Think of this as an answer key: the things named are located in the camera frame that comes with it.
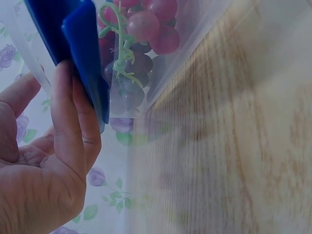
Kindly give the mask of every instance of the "finger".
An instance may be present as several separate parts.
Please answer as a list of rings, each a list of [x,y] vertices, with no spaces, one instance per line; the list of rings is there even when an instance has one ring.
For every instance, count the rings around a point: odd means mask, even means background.
[[[73,87],[74,103],[78,112],[82,140],[86,154],[87,172],[89,172],[101,150],[101,136],[98,119],[81,82],[77,78],[73,80]]]
[[[82,180],[86,176],[86,158],[77,109],[73,101],[72,65],[61,62],[55,72],[51,115],[54,125],[54,149],[58,159]]]
[[[51,126],[42,137],[33,140],[29,145],[41,149],[48,155],[54,154],[54,127]]]
[[[17,118],[39,90],[39,83],[31,73],[28,73],[0,93],[0,103],[8,104]]]

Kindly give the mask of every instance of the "red grape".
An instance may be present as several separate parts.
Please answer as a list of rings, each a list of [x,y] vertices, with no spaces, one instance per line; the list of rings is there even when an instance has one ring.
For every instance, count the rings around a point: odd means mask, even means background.
[[[158,55],[168,55],[180,46],[180,35],[175,28],[161,24],[159,32],[149,40],[151,48]]]
[[[99,13],[97,15],[97,24],[100,27],[100,29],[104,29],[106,28],[106,25],[103,23],[103,21],[101,20],[101,17],[99,16]]]
[[[113,23],[113,24],[118,24],[118,19],[117,19],[117,16],[115,14],[115,12],[112,10],[111,7],[105,7],[103,9],[103,12],[102,14],[104,15],[104,18],[109,21],[110,23]],[[126,8],[122,8],[121,9],[121,14],[122,15],[126,15]]]
[[[136,11],[133,8],[130,8],[126,14],[127,18],[130,18],[132,15],[134,15]]]
[[[121,2],[122,7],[134,7],[140,3],[140,0],[114,0],[114,4],[119,6],[119,2]]]
[[[126,62],[125,72],[133,72],[135,74],[148,74],[153,68],[152,59],[142,53],[133,52],[135,55],[135,62],[134,64],[131,61]]]
[[[142,4],[146,10],[153,12],[160,22],[169,22],[176,16],[176,0],[145,0]]]
[[[153,13],[140,11],[129,18],[127,30],[138,42],[147,41],[157,34],[159,21]]]
[[[101,57],[101,65],[105,67],[108,63],[114,60],[114,53],[112,53],[112,50],[114,49],[115,45],[105,38],[99,38],[98,43]]]

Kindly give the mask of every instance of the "purple flower print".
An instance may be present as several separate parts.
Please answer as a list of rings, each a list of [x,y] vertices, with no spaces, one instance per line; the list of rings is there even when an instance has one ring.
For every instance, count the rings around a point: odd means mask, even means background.
[[[133,130],[132,118],[110,118],[110,124],[119,133],[129,133]]]
[[[98,167],[94,167],[90,170],[88,180],[89,183],[95,187],[100,187],[106,182],[104,172]]]
[[[7,44],[2,50],[0,50],[0,71],[11,65],[15,54],[16,49],[13,45]]]
[[[24,116],[24,114],[21,114],[20,117],[16,119],[16,124],[18,126],[16,141],[21,142],[26,135],[29,118]]]
[[[60,227],[56,229],[52,234],[79,234],[79,233],[74,230],[70,230],[66,227]]]

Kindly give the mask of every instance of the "grape bunch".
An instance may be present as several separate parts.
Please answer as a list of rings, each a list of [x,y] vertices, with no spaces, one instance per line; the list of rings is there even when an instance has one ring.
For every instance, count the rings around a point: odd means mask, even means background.
[[[156,85],[163,75],[165,64],[160,66],[159,57],[147,54],[165,56],[179,48],[177,8],[177,0],[110,0],[100,8],[101,66],[111,88],[113,114],[137,110],[144,102],[145,87]]]

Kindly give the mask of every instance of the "green stem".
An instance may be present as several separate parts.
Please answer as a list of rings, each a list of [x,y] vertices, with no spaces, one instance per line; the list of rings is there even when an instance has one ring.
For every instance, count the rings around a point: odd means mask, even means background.
[[[110,26],[107,26],[99,33],[99,38],[103,38],[106,36],[106,34],[111,30],[112,28]]]
[[[110,2],[106,2],[102,5],[100,12],[103,12],[103,10],[105,9],[105,7],[110,7],[114,13],[116,14],[117,20],[118,20],[118,26],[114,25],[114,24],[110,24],[110,22],[108,22],[105,18],[103,14],[100,14],[100,18],[102,20],[102,22],[109,26],[113,31],[116,31],[119,34],[119,42],[118,42],[118,59],[116,60],[116,62],[114,63],[114,67],[113,69],[115,71],[117,71],[117,78],[119,77],[119,75],[123,75],[129,79],[131,79],[133,82],[136,82],[140,88],[143,88],[142,83],[136,79],[134,76],[132,76],[133,74],[130,73],[126,73],[125,72],[125,62],[126,60],[131,60],[131,63],[133,64],[135,61],[135,56],[133,54],[133,52],[129,49],[131,44],[134,43],[134,39],[133,37],[130,37],[129,35],[125,34],[123,28],[123,22],[125,21],[125,17],[121,14],[121,2],[119,2],[119,8],[117,8],[113,3]],[[105,36],[106,33],[108,31],[106,31],[105,29],[101,32],[101,36]],[[124,38],[127,38],[125,41],[125,45],[123,46],[123,41]]]
[[[129,193],[129,192],[121,192],[121,191],[118,191],[118,190],[116,190],[116,189],[113,189],[111,186],[109,186],[109,185],[107,185],[107,187],[108,188],[110,188],[111,190],[113,190],[114,192],[118,192],[118,193],[122,193],[122,194],[131,194],[131,193]]]

